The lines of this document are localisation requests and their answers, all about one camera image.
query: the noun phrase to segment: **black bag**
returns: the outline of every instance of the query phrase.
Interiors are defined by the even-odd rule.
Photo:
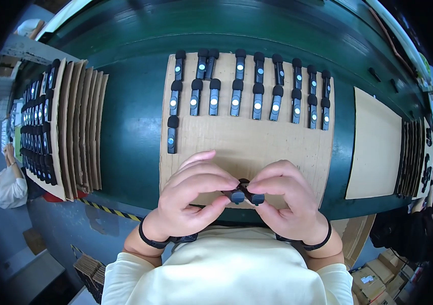
[[[409,261],[422,263],[433,257],[433,208],[408,214],[408,207],[378,213],[372,226],[374,247],[396,251]]]

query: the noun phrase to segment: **green workbench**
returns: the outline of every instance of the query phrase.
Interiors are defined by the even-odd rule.
[[[248,54],[280,53],[335,80],[335,134],[321,212],[330,219],[403,206],[397,196],[345,200],[354,149],[354,86],[410,120],[422,98],[361,1],[158,1],[131,6],[99,2],[74,16],[47,44],[110,74],[101,130],[103,190],[98,195],[147,209],[159,196],[162,96],[168,55],[200,47]],[[369,73],[373,67],[383,80]],[[395,93],[389,80],[400,84]],[[254,210],[226,209],[222,220],[259,222]]]

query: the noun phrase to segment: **black wrist strap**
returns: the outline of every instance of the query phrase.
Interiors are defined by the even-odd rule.
[[[144,231],[142,230],[142,223],[144,222],[144,220],[142,219],[140,221],[140,224],[138,225],[138,233],[140,234],[140,238],[149,246],[157,248],[157,249],[164,249],[167,244],[171,241],[171,238],[168,238],[166,241],[152,241],[150,239],[148,239],[147,237],[145,237],[144,235]]]
[[[303,248],[306,251],[317,250],[317,249],[323,247],[329,241],[330,236],[331,236],[331,223],[328,219],[327,219],[327,221],[328,221],[328,234],[327,234],[327,237],[325,238],[325,240],[323,242],[321,242],[317,245],[310,246],[310,245],[305,244],[303,241],[301,241],[301,245],[303,245]]]

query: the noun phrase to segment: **white shirt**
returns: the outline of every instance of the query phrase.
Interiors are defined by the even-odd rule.
[[[26,203],[27,181],[25,177],[15,177],[11,166],[0,171],[0,208],[8,209]]]
[[[353,304],[345,265],[315,272],[265,228],[211,227],[160,267],[130,253],[106,266],[102,305]]]
[[[37,25],[38,25],[39,22],[40,22],[40,19],[28,19],[28,20],[25,20],[17,28],[17,33],[20,36],[28,37],[35,30],[35,28],[37,27]]]

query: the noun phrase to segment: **stack of cardboard boxes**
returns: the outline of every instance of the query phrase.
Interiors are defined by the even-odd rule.
[[[388,249],[381,253],[379,258],[353,272],[354,304],[396,305],[394,299],[402,293],[401,290],[408,282],[405,275],[409,275],[408,272],[400,272],[404,268],[412,271],[391,249]]]

